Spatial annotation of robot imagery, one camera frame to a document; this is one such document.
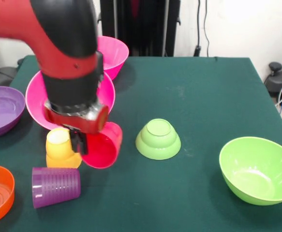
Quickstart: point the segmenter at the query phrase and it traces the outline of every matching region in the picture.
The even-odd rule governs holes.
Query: red cup
[[[122,130],[119,125],[107,122],[98,134],[87,134],[88,154],[83,161],[93,168],[112,166],[119,154],[122,142]]]

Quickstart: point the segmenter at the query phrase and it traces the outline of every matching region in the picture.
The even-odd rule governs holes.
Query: upside-down green bowl
[[[282,146],[263,138],[231,140],[221,150],[219,164],[229,188],[255,205],[282,202]]]

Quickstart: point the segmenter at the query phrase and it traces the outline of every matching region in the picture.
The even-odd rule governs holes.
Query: plastic cup
[[[33,168],[32,201],[40,208],[78,198],[81,193],[79,171],[74,168]]]
[[[56,128],[46,137],[46,165],[48,168],[78,168],[82,163],[79,153],[72,150],[69,130]]]
[[[93,168],[108,168],[112,166],[119,154],[122,142],[122,130],[119,125],[107,122],[98,134],[87,134],[88,154],[83,155],[83,161]]]

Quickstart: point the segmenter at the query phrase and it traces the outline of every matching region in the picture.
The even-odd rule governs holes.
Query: white wall
[[[100,1],[94,0],[97,14]],[[196,11],[198,0],[181,0],[175,55],[192,56],[197,43]],[[205,0],[201,0],[201,55],[206,52],[203,33]],[[209,55],[250,57],[262,79],[268,63],[282,63],[282,0],[208,0],[207,33]],[[0,67],[16,66],[18,59],[32,54],[22,42],[0,39]]]

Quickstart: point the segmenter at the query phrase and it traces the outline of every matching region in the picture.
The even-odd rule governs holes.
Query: yellow cup
[[[78,168],[82,162],[79,153],[72,150],[69,130],[56,128],[46,137],[46,165],[48,168]]]

